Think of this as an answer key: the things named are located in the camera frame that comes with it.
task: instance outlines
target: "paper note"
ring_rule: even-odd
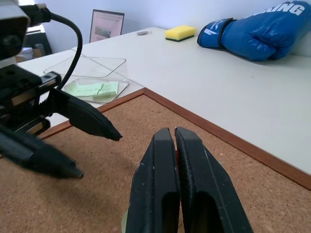
[[[66,86],[65,92],[76,97],[101,98],[118,94],[118,82],[96,83],[89,85],[79,85],[72,82]]]
[[[97,96],[111,96],[118,94],[118,82],[104,83],[102,88],[97,93]]]

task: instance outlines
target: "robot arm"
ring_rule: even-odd
[[[55,20],[70,26],[78,36],[78,49],[62,79],[55,72],[39,77],[15,65],[28,26]],[[57,178],[81,178],[82,172],[67,156],[33,135],[50,127],[45,117],[59,113],[72,126],[92,135],[119,141],[112,123],[90,104],[61,89],[71,76],[82,51],[82,35],[70,20],[51,13],[44,4],[19,7],[0,0],[0,154],[24,168]],[[40,95],[49,92],[39,103]]]

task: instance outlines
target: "cork surface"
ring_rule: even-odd
[[[255,233],[310,232],[307,189],[150,98],[138,97],[105,115],[123,135],[120,142],[73,127],[46,139],[76,160],[81,180],[55,180],[0,159],[0,233],[120,233],[132,176],[153,134],[175,126],[195,131],[221,162]]]

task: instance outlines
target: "framed picture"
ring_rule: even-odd
[[[95,42],[121,35],[124,13],[93,10],[89,41]]]

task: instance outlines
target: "blue boxing glove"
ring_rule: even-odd
[[[285,2],[240,19],[211,22],[199,34],[198,44],[223,48],[253,61],[285,57],[311,29],[311,5]]]

